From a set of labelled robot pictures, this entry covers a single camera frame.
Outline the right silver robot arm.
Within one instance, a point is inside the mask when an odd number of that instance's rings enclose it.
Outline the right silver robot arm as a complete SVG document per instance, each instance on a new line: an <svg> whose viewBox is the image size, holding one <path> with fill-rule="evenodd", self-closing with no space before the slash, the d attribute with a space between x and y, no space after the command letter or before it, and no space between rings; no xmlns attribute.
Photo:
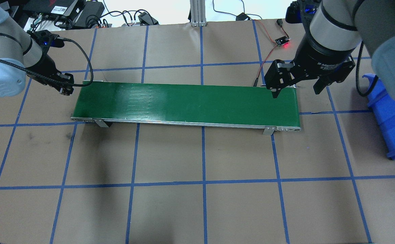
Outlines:
<svg viewBox="0 0 395 244"><path fill-rule="evenodd" d="M274 60L265 85L277 98L282 89L315 79L315 94L344 82L355 68L352 52L366 47L371 66L395 100L395 0L295 0L286 23L305 34L291 62Z"/></svg>

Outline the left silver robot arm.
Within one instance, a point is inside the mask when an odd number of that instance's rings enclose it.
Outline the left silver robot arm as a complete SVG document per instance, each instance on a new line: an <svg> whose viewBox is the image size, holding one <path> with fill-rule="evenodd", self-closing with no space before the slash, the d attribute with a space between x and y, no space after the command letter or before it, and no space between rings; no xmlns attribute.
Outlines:
<svg viewBox="0 0 395 244"><path fill-rule="evenodd" d="M71 95L72 74L59 71L47 54L51 47L63 46L61 37L47 30L25 32L0 6L0 97L23 92L26 77Z"/></svg>

